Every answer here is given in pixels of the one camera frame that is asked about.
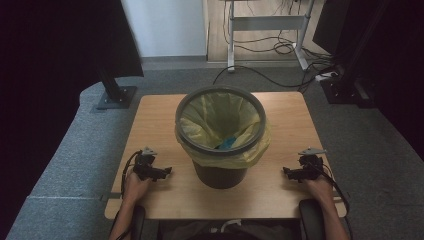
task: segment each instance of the yellow plastic bag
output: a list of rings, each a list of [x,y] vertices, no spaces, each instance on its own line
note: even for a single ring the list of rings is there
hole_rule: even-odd
[[[233,93],[213,92],[191,100],[183,109],[179,120],[186,137],[214,151],[229,138],[235,138],[231,149],[241,147],[252,140],[258,133],[261,118],[255,106],[247,99]],[[262,157],[271,141],[268,121],[262,137],[255,145],[232,156],[199,152],[182,141],[177,132],[176,136],[187,154],[200,166],[226,169],[252,167]]]

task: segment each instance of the vr controller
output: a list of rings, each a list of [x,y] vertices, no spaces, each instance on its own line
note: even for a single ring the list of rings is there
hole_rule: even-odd
[[[133,172],[137,174],[140,180],[146,180],[151,178],[153,182],[156,182],[158,179],[165,179],[168,174],[171,173],[172,167],[159,169],[152,167],[153,161],[155,160],[156,152],[151,150],[148,147],[145,147],[143,150],[135,152],[131,158],[127,161],[124,171],[122,172],[121,180],[121,195],[124,196],[125,192],[125,179],[127,176],[128,167],[130,166],[131,160],[135,156],[135,163],[133,167]]]
[[[299,155],[303,155],[299,159],[299,163],[302,168],[291,170],[290,168],[283,167],[284,174],[286,174],[290,180],[293,179],[298,182],[301,182],[302,179],[317,179],[322,172],[324,172],[324,161],[316,154],[325,152],[325,150],[312,148],[308,148],[307,150],[300,152]]]
[[[135,164],[133,167],[133,172],[138,175],[140,180],[146,180],[151,178],[153,182],[156,182],[158,179],[165,179],[168,174],[171,173],[172,167],[159,169],[152,167],[153,161],[155,160],[154,151],[149,148],[144,148],[141,153],[138,153],[135,157]]]

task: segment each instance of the white wall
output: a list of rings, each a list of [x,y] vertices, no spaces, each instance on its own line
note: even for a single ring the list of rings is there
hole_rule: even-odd
[[[122,0],[140,57],[205,56],[202,0]]]

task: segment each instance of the trash can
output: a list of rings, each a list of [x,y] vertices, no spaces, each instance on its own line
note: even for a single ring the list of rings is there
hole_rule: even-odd
[[[211,86],[188,94],[175,116],[177,141],[209,187],[231,188],[254,166],[271,140],[269,123],[251,93]]]

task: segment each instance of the right hand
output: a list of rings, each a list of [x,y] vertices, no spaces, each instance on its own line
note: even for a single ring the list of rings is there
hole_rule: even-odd
[[[333,185],[324,176],[320,175],[315,180],[303,179],[302,182],[318,202],[333,202]]]

